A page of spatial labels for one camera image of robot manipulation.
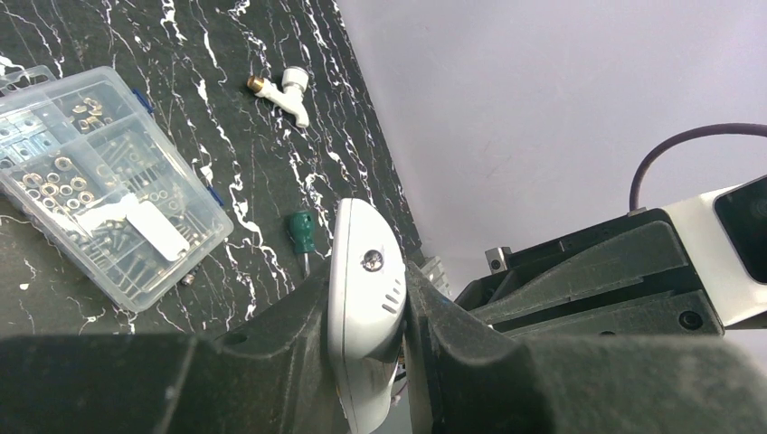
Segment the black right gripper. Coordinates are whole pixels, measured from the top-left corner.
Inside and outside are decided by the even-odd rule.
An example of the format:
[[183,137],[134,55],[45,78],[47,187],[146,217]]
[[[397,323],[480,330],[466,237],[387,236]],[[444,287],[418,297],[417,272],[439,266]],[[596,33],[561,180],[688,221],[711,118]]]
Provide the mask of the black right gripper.
[[456,303],[507,336],[724,334],[657,212],[487,257],[489,275],[471,281]]

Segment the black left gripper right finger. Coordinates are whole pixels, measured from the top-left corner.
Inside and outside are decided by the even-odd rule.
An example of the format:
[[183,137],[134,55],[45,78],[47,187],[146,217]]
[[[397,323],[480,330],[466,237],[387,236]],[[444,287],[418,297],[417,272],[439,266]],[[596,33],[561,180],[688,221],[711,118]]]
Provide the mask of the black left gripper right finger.
[[763,433],[766,377],[718,337],[509,338],[409,264],[416,433]]

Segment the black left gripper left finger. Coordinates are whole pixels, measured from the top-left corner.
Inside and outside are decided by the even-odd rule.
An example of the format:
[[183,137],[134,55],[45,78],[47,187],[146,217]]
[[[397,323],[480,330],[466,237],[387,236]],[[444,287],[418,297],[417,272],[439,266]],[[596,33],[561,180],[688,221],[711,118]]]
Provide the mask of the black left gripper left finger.
[[221,335],[1,342],[4,433],[341,433],[327,355],[330,264]]

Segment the white remote control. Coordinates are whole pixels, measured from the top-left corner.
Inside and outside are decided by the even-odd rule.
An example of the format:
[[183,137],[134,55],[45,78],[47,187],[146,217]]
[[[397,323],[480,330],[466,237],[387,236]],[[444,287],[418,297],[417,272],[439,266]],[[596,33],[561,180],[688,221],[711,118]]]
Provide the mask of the white remote control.
[[393,230],[368,202],[340,201],[333,239],[327,348],[349,429],[371,433],[391,406],[407,291]]

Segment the white remote battery cover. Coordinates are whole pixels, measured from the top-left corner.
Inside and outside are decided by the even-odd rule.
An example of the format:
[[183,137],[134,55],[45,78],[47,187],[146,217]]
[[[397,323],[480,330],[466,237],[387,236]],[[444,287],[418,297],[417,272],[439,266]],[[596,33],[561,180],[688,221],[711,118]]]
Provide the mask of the white remote battery cover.
[[190,250],[189,241],[153,203],[131,204],[126,217],[165,260],[179,260]]

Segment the small black battery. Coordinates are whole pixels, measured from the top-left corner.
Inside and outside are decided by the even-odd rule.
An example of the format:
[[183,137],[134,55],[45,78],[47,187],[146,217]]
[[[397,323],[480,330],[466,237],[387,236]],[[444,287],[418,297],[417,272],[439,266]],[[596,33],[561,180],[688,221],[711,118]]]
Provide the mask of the small black battery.
[[195,281],[195,274],[188,273],[180,281],[179,284],[185,287],[191,286]]

